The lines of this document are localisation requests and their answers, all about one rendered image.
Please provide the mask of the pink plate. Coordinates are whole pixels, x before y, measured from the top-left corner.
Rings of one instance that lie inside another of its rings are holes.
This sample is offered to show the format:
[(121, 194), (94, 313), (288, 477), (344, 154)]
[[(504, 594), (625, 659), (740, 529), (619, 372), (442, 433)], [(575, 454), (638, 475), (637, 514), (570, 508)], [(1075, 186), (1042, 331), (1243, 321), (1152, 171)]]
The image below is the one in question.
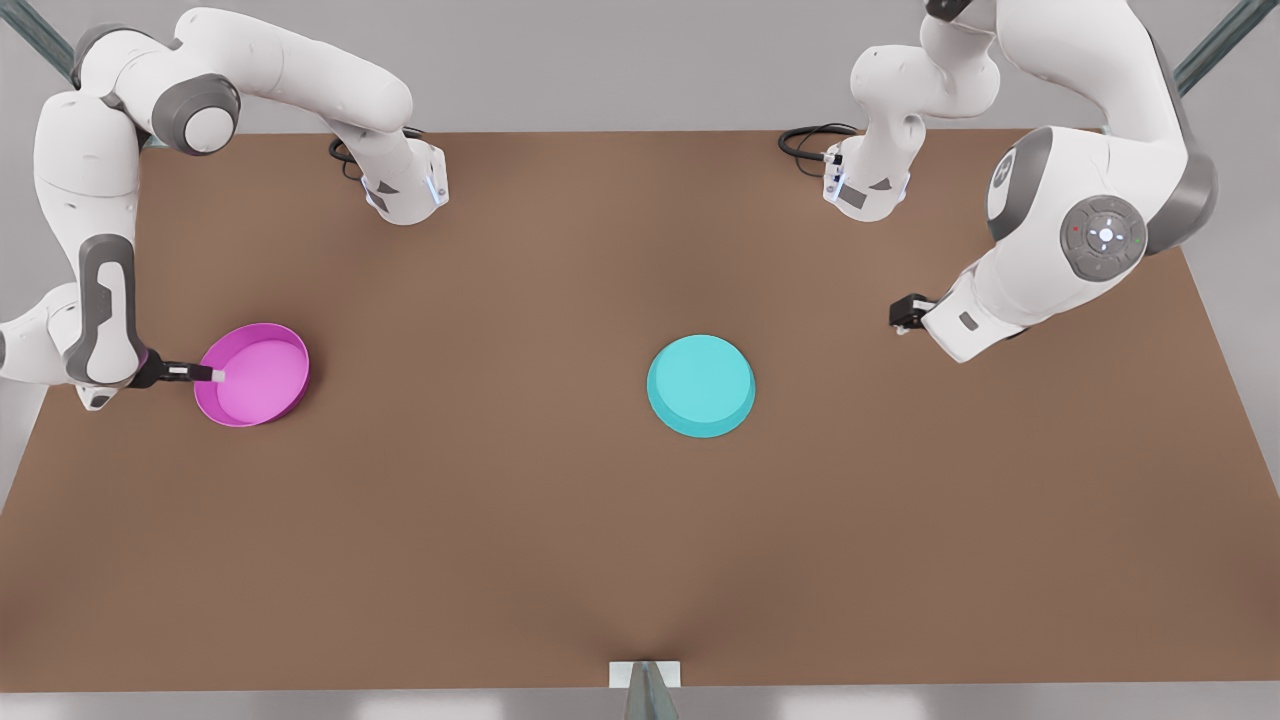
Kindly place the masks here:
[(221, 372), (220, 382), (195, 384), (195, 402), (224, 427), (256, 427), (284, 416), (305, 396), (310, 380), (308, 348), (292, 329), (273, 324), (242, 325), (216, 341), (201, 363)]

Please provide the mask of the blue plate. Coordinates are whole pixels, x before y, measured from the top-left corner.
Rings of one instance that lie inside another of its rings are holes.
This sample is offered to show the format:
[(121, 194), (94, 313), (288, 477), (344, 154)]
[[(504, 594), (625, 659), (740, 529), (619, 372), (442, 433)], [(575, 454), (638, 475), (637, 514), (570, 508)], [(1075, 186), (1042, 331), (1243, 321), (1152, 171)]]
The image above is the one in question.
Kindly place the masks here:
[(756, 400), (756, 378), (746, 356), (727, 340), (690, 334), (653, 357), (646, 397), (669, 429), (709, 439), (746, 420)]

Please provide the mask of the silver frame post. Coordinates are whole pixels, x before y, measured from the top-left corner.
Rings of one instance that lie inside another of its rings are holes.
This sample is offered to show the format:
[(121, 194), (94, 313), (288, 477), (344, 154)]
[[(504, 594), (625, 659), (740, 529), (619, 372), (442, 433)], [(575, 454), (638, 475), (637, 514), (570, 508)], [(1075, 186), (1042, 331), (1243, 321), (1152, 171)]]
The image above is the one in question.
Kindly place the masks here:
[(680, 720), (669, 691), (681, 685), (680, 661), (609, 662), (608, 687), (627, 691), (623, 720)]
[(1174, 70), (1178, 95), (1185, 97), (1277, 6), (1280, 0), (1239, 0)]
[(14, 29), (64, 79), (70, 82), (74, 49), (28, 0), (0, 0), (0, 20)]

